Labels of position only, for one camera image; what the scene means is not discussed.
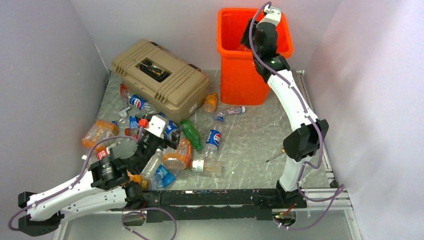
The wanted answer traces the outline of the green plastic bottle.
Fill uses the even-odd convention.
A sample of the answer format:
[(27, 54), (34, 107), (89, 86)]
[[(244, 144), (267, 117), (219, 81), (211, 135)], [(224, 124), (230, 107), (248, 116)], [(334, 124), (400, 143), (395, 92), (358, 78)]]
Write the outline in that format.
[(194, 124), (189, 119), (182, 120), (180, 124), (185, 137), (190, 141), (192, 147), (200, 152), (203, 146), (200, 140), (200, 134), (196, 130)]

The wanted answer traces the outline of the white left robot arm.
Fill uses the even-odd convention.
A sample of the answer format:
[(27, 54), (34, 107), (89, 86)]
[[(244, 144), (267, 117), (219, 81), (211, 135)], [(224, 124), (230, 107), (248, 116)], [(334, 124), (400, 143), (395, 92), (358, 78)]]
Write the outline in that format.
[(167, 138), (162, 130), (155, 133), (152, 129), (140, 129), (139, 133), (139, 137), (118, 135), (97, 141), (76, 177), (41, 193), (20, 193), (20, 210), (10, 218), (8, 228), (39, 237), (61, 224), (101, 211), (160, 211), (153, 204), (154, 195), (129, 174), (141, 174), (155, 151), (176, 149), (180, 135), (173, 133)]

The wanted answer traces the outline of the small clear water bottle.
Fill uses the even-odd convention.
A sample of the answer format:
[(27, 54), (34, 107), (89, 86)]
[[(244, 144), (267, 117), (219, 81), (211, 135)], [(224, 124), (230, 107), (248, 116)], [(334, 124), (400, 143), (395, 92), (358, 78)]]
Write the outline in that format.
[(223, 121), (225, 116), (236, 115), (246, 112), (246, 107), (241, 105), (235, 105), (231, 107), (224, 108), (217, 112), (214, 112), (211, 116), (213, 120)]

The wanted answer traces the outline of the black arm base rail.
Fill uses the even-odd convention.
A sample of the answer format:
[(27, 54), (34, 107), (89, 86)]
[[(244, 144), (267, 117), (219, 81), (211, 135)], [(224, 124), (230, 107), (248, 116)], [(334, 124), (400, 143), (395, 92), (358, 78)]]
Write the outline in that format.
[(280, 188), (149, 190), (131, 194), (125, 210), (143, 210), (148, 223), (169, 218), (152, 208), (170, 213), (175, 220), (256, 219), (270, 221), (274, 215), (305, 209), (306, 200), (297, 192)]

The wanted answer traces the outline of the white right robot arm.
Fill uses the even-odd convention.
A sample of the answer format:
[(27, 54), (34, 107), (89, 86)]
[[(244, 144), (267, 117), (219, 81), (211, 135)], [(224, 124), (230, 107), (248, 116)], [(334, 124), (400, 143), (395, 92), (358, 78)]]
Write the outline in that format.
[(283, 140), (287, 159), (275, 194), (276, 203), (287, 208), (306, 198), (301, 189), (303, 173), (306, 166), (314, 169), (321, 166), (329, 124), (326, 119), (319, 119), (308, 106), (288, 62), (277, 52), (276, 26), (270, 20), (251, 18), (240, 43), (252, 51), (256, 72), (277, 96), (292, 129)]

